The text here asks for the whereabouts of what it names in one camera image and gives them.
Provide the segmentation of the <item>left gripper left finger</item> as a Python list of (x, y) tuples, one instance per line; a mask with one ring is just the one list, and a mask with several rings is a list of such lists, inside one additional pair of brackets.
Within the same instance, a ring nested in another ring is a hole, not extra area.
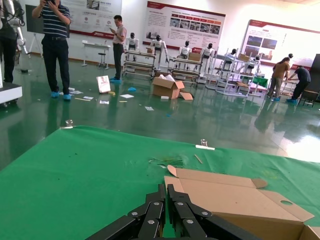
[(145, 203), (100, 229), (89, 240), (155, 240), (163, 236), (166, 223), (165, 186), (148, 193)]

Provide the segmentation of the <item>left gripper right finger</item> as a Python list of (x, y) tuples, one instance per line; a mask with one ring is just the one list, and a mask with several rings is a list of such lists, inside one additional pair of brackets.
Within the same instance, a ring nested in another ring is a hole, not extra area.
[(192, 203), (187, 193), (167, 185), (168, 213), (175, 235), (189, 240), (258, 240), (254, 234)]

